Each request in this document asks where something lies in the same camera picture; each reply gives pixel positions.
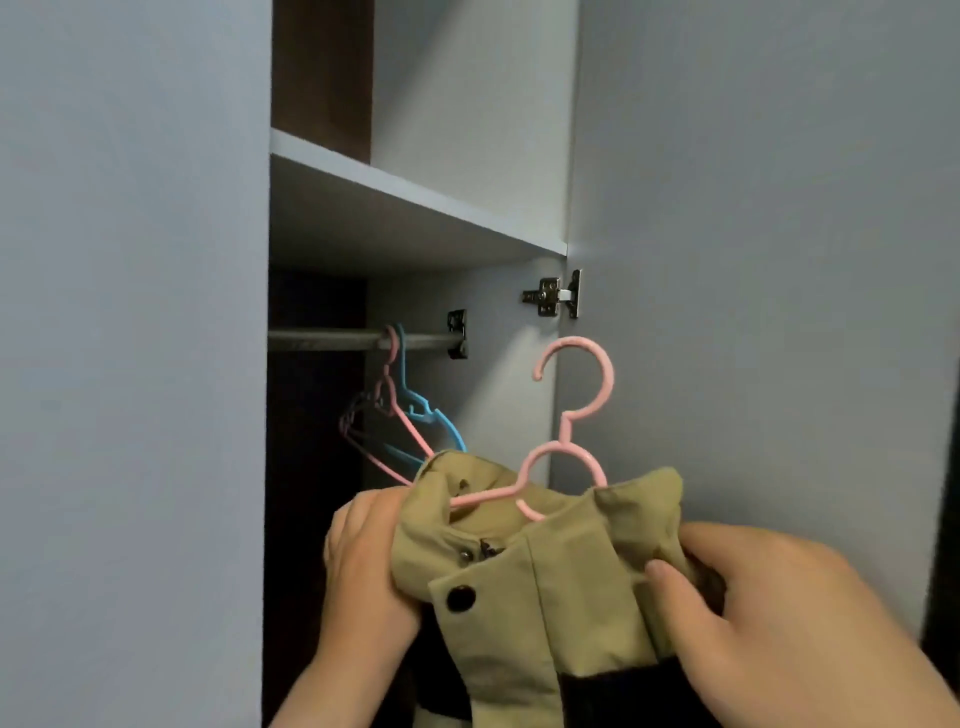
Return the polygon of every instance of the closet rod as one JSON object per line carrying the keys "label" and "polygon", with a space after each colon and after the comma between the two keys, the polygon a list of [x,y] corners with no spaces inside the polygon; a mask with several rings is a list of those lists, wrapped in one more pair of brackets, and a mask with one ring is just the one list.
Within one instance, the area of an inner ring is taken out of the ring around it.
{"label": "closet rod", "polygon": [[[407,351],[450,350],[459,347],[464,335],[453,333],[408,333]],[[269,352],[367,352],[389,350],[390,339],[375,328],[272,328],[267,332]]]}

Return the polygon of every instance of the metal hinge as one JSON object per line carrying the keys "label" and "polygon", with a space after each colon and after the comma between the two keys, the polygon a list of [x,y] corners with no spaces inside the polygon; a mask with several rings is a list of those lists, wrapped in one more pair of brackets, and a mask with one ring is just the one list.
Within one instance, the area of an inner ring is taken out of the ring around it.
{"label": "metal hinge", "polygon": [[570,318],[577,318],[580,315],[580,269],[570,276],[566,288],[561,287],[559,278],[540,279],[540,288],[524,291],[521,300],[535,305],[540,316],[559,316],[560,304],[566,303]]}

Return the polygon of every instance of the jacket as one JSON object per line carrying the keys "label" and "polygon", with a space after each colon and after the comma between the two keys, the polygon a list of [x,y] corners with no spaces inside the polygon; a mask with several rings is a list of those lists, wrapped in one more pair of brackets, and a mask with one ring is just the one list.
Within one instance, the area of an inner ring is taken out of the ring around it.
{"label": "jacket", "polygon": [[450,512],[452,496],[516,474],[463,452],[428,460],[404,501],[392,570],[423,605],[409,655],[416,728],[718,725],[674,656],[643,573],[663,559],[713,602],[722,586],[677,537],[672,469],[568,496],[531,485]]}

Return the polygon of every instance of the wardrobe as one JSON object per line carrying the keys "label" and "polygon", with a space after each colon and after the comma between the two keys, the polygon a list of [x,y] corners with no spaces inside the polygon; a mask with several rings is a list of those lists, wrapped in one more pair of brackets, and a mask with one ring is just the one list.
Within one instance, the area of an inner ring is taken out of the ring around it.
{"label": "wardrobe", "polygon": [[611,482],[836,546],[956,680],[952,0],[41,6],[0,11],[0,723],[269,720],[385,484],[336,424],[392,322],[511,468],[596,340]]}

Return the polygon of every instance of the clothes hanger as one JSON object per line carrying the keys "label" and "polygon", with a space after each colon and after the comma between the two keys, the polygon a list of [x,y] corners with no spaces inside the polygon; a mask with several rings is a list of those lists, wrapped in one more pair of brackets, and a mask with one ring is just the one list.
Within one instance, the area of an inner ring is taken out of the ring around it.
{"label": "clothes hanger", "polygon": [[[390,335],[390,356],[383,365],[383,375],[380,379],[377,380],[376,385],[373,387],[373,406],[382,412],[387,417],[393,417],[396,415],[400,418],[400,421],[403,423],[403,426],[407,428],[407,431],[411,434],[414,440],[417,441],[417,444],[420,446],[420,449],[423,450],[423,453],[427,457],[433,457],[434,451],[427,444],[426,440],[423,439],[423,436],[417,431],[417,428],[414,427],[414,424],[410,422],[409,418],[400,409],[400,405],[396,401],[396,385],[394,384],[394,378],[390,376],[390,365],[396,361],[396,354],[400,349],[399,338],[396,336],[396,329],[393,328],[390,324],[386,326],[387,333]],[[381,397],[381,392],[383,389],[383,384],[386,383],[387,391],[390,393],[389,396],[389,407],[383,405],[383,399]]]}
{"label": "clothes hanger", "polygon": [[[369,402],[373,405],[375,409],[379,410],[380,412],[385,414],[387,417],[393,417],[394,415],[399,417],[403,426],[407,428],[407,431],[410,432],[410,434],[413,436],[417,444],[420,445],[420,448],[423,450],[423,452],[426,453],[428,457],[432,457],[434,454],[433,449],[430,448],[430,446],[427,444],[426,440],[423,439],[420,433],[417,432],[417,428],[413,425],[413,423],[410,422],[407,416],[403,413],[403,410],[400,409],[400,405],[396,401],[396,386],[394,385],[394,380],[390,375],[390,366],[391,364],[394,363],[394,361],[396,361],[396,355],[397,355],[397,352],[399,351],[399,339],[397,338],[396,331],[392,326],[387,325],[386,329],[387,329],[388,335],[390,336],[391,346],[390,346],[390,354],[388,355],[387,361],[383,365],[383,373],[380,376],[380,379],[377,380],[375,386],[373,387],[373,392],[371,395],[361,394],[353,398],[353,400],[350,403],[350,408],[348,408],[348,411],[340,418],[338,426],[340,429],[340,433],[344,436],[344,438],[351,445],[357,448],[357,450],[359,450],[364,455],[364,457],[370,460],[377,468],[379,468],[381,471],[389,475],[391,478],[393,478],[397,482],[403,483],[404,485],[411,485],[410,480],[403,477],[402,475],[394,471],[389,466],[385,465],[381,460],[375,457],[369,450],[364,448],[356,438],[357,437],[367,438],[367,435],[353,427],[353,420],[356,416],[357,407],[362,403]],[[387,391],[389,392],[388,405],[384,405],[383,403],[382,389],[383,389],[384,383],[387,384]],[[384,447],[391,448],[391,446],[388,446],[386,444],[384,444]],[[394,450],[398,453],[402,453],[403,456],[407,456],[406,453],[403,452],[402,450],[399,450],[399,449],[394,449]]]}
{"label": "clothes hanger", "polygon": [[[585,407],[580,409],[567,410],[560,416],[560,433],[557,436],[556,440],[550,440],[549,442],[543,443],[542,445],[537,446],[530,450],[530,453],[523,459],[523,462],[520,464],[520,469],[516,474],[516,482],[513,485],[509,485],[505,488],[494,488],[491,491],[484,491],[483,493],[472,493],[468,496],[457,496],[450,500],[450,508],[459,508],[466,505],[475,505],[477,503],[485,503],[488,500],[498,500],[504,497],[515,496],[523,488],[525,488],[530,481],[530,469],[533,467],[542,456],[547,452],[564,452],[568,455],[573,455],[574,457],[580,459],[587,465],[590,475],[593,478],[593,487],[595,488],[606,488],[607,487],[607,476],[603,472],[603,468],[600,467],[600,463],[597,462],[596,458],[593,457],[587,450],[581,448],[576,443],[572,442],[573,436],[573,423],[577,420],[583,420],[586,417],[596,413],[604,404],[607,403],[607,400],[610,399],[610,394],[613,391],[613,363],[610,361],[610,357],[607,355],[607,352],[604,351],[603,347],[597,344],[595,341],[591,341],[583,336],[565,336],[561,339],[557,339],[551,343],[543,354],[540,356],[540,361],[537,362],[537,366],[534,367],[534,381],[540,381],[543,379],[543,366],[546,364],[547,360],[560,349],[566,347],[578,347],[580,349],[586,349],[588,352],[592,353],[597,362],[600,364],[600,372],[603,375],[603,381],[600,385],[600,391],[597,393],[597,396],[593,398],[593,401]],[[519,498],[516,501],[516,507],[520,509],[524,516],[526,516],[531,521],[542,521],[545,516],[542,513],[538,513],[526,502]]]}
{"label": "clothes hanger", "polygon": [[[407,407],[407,416],[419,423],[427,423],[428,425],[433,425],[434,423],[440,423],[444,426],[447,434],[450,436],[450,439],[453,440],[454,447],[460,452],[467,452],[467,445],[464,443],[464,438],[460,436],[460,432],[454,426],[454,424],[447,418],[447,416],[441,412],[439,409],[430,406],[430,402],[423,395],[419,395],[414,392],[410,387],[407,386],[407,344],[405,334],[403,332],[402,324],[395,324],[396,326],[396,335],[400,341],[400,358],[397,362],[398,376],[396,378],[396,389],[399,395],[407,400],[412,400],[414,404],[410,404]],[[416,404],[420,405],[423,408],[422,412],[416,410]]]}
{"label": "clothes hanger", "polygon": [[347,428],[349,434],[355,439],[363,440],[369,443],[374,443],[380,446],[381,448],[385,449],[389,454],[391,454],[393,457],[395,457],[397,460],[403,460],[404,462],[410,465],[413,465],[416,468],[419,468],[421,465],[423,465],[423,458],[417,457],[416,455],[411,455],[409,452],[405,452],[400,448],[395,448],[390,443],[382,442],[374,438],[372,435],[368,434],[367,432],[359,430],[353,426],[357,413],[361,409],[372,407],[372,406],[373,406],[373,400],[372,400],[371,394],[366,392],[361,392],[360,394],[354,396],[354,398],[350,401],[350,404],[347,408],[347,412],[343,415],[343,419],[345,419],[346,421],[345,427]]}
{"label": "clothes hanger", "polygon": [[413,483],[412,483],[411,481],[407,480],[407,479],[406,479],[405,477],[403,477],[403,475],[401,475],[400,473],[397,473],[395,470],[393,470],[392,468],[390,468],[390,466],[384,464],[384,463],[383,463],[381,460],[379,460],[375,455],[373,455],[369,450],[367,450],[366,448],[364,448],[359,442],[357,442],[355,439],[353,439],[352,434],[356,434],[356,433],[357,433],[357,430],[353,429],[353,428],[350,426],[350,421],[351,421],[351,420],[352,420],[352,417],[350,416],[350,413],[345,413],[344,415],[341,415],[341,417],[340,417],[340,421],[339,421],[339,423],[338,423],[338,429],[340,430],[340,434],[344,436],[344,439],[346,439],[347,442],[349,442],[349,443],[350,443],[351,445],[353,445],[355,448],[357,448],[358,450],[360,450],[361,454],[363,454],[364,457],[366,457],[368,460],[370,460],[377,468],[379,468],[381,471],[383,471],[384,473],[386,473],[387,475],[389,475],[389,476],[390,476],[391,478],[393,478],[395,481],[397,481],[398,483],[401,483],[401,484],[403,484],[403,485],[413,485]]}

